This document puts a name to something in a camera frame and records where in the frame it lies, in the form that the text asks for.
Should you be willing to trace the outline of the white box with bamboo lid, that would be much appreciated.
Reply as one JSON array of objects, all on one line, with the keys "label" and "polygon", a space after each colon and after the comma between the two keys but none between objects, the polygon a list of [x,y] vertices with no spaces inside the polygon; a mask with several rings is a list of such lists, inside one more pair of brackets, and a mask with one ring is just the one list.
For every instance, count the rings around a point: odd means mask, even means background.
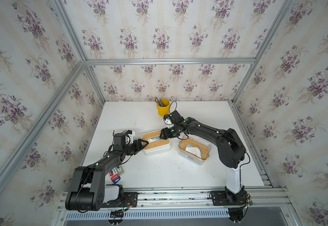
[{"label": "white box with bamboo lid", "polygon": [[[157,131],[142,134],[141,139],[147,141],[149,138],[160,137],[160,135],[161,135],[161,130],[157,130]],[[144,154],[146,156],[153,156],[153,155],[169,152],[170,150],[171,150],[170,140],[161,138],[161,140],[159,141],[149,143],[144,148]]]}]

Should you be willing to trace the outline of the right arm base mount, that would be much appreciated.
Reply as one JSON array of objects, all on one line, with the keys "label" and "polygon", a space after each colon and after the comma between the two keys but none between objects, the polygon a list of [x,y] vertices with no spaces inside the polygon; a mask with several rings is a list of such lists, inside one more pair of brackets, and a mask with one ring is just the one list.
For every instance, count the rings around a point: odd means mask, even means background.
[{"label": "right arm base mount", "polygon": [[227,188],[223,191],[211,191],[209,198],[214,206],[228,206],[229,219],[233,223],[241,223],[251,202],[251,196],[244,187],[237,194]]}]

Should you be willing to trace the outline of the clear plastic tissue box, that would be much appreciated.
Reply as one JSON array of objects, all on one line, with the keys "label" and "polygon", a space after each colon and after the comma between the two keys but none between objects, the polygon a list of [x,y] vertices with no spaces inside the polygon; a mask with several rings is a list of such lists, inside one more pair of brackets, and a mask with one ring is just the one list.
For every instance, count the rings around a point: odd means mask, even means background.
[{"label": "clear plastic tissue box", "polygon": [[179,156],[191,163],[202,166],[210,157],[212,145],[204,139],[194,135],[183,135],[179,140]]}]

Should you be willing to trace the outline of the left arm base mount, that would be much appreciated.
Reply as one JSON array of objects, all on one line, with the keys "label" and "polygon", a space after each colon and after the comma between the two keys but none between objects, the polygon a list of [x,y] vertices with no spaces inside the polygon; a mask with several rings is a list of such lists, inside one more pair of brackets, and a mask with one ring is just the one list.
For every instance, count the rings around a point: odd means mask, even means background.
[{"label": "left arm base mount", "polygon": [[138,192],[124,192],[122,185],[108,185],[105,188],[103,208],[118,208],[111,211],[108,222],[111,226],[118,226],[124,218],[124,214],[138,203]]}]

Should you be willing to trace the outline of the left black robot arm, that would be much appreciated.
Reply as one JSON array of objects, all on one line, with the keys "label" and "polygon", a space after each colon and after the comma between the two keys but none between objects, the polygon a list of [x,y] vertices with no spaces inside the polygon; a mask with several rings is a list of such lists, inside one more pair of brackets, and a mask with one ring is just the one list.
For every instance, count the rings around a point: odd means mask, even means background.
[{"label": "left black robot arm", "polygon": [[132,138],[130,132],[113,135],[113,142],[103,158],[88,166],[77,167],[73,173],[65,208],[69,211],[98,211],[103,207],[126,202],[121,185],[106,185],[106,175],[120,166],[126,156],[134,156],[149,144],[143,139]]}]

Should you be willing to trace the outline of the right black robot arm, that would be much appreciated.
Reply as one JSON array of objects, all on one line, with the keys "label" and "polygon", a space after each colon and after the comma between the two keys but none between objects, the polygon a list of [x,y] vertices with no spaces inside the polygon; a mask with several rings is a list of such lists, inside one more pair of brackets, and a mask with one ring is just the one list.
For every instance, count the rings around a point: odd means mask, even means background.
[{"label": "right black robot arm", "polygon": [[231,195],[244,193],[241,167],[250,163],[250,156],[234,129],[216,129],[192,117],[183,118],[178,111],[164,115],[164,123],[168,127],[161,130],[161,139],[178,138],[184,133],[214,144],[219,160],[228,168],[226,192]]}]

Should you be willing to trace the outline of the bamboo tissue box lid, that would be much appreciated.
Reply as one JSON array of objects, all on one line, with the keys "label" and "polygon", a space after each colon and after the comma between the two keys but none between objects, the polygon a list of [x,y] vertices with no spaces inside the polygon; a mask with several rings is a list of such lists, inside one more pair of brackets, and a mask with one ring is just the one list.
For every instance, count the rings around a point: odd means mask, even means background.
[{"label": "bamboo tissue box lid", "polygon": [[180,141],[179,149],[182,154],[190,156],[198,161],[205,161],[210,156],[211,146],[202,140],[188,138]]}]

